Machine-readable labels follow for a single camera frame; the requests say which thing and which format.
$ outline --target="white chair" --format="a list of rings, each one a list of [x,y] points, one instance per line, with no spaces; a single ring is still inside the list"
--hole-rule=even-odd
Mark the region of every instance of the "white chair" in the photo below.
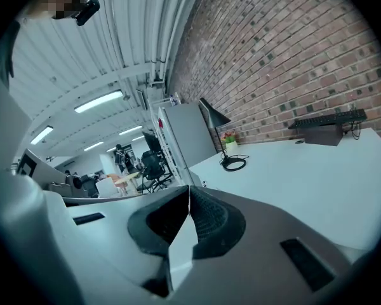
[[[127,196],[120,187],[116,187],[111,177],[107,177],[96,183],[99,198],[120,198]]]

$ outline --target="ceiling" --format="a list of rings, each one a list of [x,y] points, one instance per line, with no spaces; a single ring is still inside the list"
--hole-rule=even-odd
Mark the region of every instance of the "ceiling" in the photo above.
[[[173,59],[175,47],[167,55],[167,42],[172,35],[173,45],[178,44],[194,0],[99,1],[100,10],[82,27],[72,19],[22,22],[10,93],[32,123],[18,154],[29,148],[38,156],[77,156],[99,141],[105,142],[98,147],[103,151],[138,136],[119,132],[138,125],[152,128],[136,90],[146,97],[152,78],[162,76],[161,59],[167,64]],[[177,17],[180,25],[175,27]],[[81,114],[74,111],[116,90],[130,99],[118,98]],[[54,130],[31,145],[48,125]]]

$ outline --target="lamp shade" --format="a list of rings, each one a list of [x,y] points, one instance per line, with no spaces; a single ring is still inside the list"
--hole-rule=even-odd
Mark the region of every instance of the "lamp shade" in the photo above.
[[[222,113],[216,111],[212,106],[204,99],[201,98],[200,103],[208,111],[209,114],[209,123],[208,126],[210,129],[217,128],[218,126],[226,125],[230,122],[230,119],[227,116],[224,116]]]

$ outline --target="white pot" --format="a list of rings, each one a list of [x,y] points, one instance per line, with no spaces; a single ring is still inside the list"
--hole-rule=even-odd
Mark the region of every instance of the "white pot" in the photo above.
[[[238,149],[237,141],[233,141],[230,144],[226,144],[226,151],[229,156],[236,153]]]

